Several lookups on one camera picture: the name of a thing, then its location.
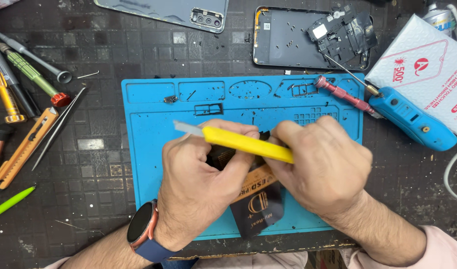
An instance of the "hand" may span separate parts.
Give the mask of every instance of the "hand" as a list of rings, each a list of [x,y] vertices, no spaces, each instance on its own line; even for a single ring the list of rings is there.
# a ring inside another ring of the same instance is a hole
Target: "hand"
[[[273,174],[307,210],[328,218],[362,200],[371,171],[372,154],[351,140],[330,116],[302,127],[279,123],[269,142],[287,144],[295,164],[265,158]]]
[[[200,126],[259,138],[257,126],[219,119]],[[222,215],[240,193],[254,159],[252,154],[237,151],[219,171],[205,163],[211,148],[204,138],[186,134],[162,149],[163,178],[154,239],[169,250],[182,249]]]

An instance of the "blue watch strap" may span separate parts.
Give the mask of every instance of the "blue watch strap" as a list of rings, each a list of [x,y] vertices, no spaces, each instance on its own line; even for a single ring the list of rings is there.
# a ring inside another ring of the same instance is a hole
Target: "blue watch strap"
[[[175,254],[178,253],[172,252],[164,247],[162,247],[158,242],[155,240],[147,239],[144,241],[136,250],[135,252],[141,255],[144,259],[149,260],[153,263],[159,263],[163,260],[166,260]]]

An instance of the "table surface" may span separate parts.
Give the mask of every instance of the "table surface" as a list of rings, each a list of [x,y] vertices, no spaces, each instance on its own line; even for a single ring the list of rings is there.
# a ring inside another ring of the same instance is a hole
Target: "table surface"
[[[260,5],[328,10],[352,3],[375,18],[380,58],[413,13],[423,15],[422,0],[398,0],[393,6],[373,1],[230,0],[225,30],[214,34],[97,7],[89,0],[22,0],[0,10],[0,31],[74,77],[59,84],[35,67],[62,92],[75,95],[90,87],[56,143],[34,172],[25,165],[0,203],[37,184],[25,200],[0,216],[0,268],[43,268],[70,256],[128,223],[135,199],[120,82],[125,78],[281,75],[285,68],[261,68],[250,58],[254,11]],[[302,74],[293,69],[292,74]],[[21,76],[41,108],[50,99]],[[0,101],[0,123],[4,107]],[[18,125],[5,147],[14,152],[33,122]],[[98,150],[78,145],[104,141]],[[410,140],[388,121],[364,117],[363,144],[373,151],[366,189],[393,211],[418,225],[436,225],[457,237],[457,201],[442,185],[446,164],[457,151],[433,152]],[[180,258],[346,248],[350,239],[337,231],[257,236],[192,242]]]

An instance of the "blue electric screwdriver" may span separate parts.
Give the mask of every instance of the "blue electric screwdriver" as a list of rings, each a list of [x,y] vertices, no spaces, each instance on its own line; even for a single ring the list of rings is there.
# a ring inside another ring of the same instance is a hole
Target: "blue electric screwdriver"
[[[332,58],[325,56],[362,83],[365,89],[373,94],[368,101],[369,105],[397,125],[411,139],[437,151],[448,150],[457,143],[457,137],[442,122],[426,114],[395,89],[383,87],[377,90]]]

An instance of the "pink sleeve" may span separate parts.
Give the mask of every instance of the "pink sleeve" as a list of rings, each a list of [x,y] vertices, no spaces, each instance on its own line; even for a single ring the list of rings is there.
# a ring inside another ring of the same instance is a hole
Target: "pink sleeve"
[[[66,260],[69,260],[69,258],[70,257],[66,257],[64,259],[60,259],[60,260],[56,261],[55,263],[44,267],[44,269],[58,269],[61,265],[64,264],[64,262],[66,262]]]
[[[434,226],[422,226],[425,230],[427,244],[421,260],[408,269],[457,269],[457,241]],[[340,250],[348,269],[400,269],[378,263],[363,252],[362,249]]]

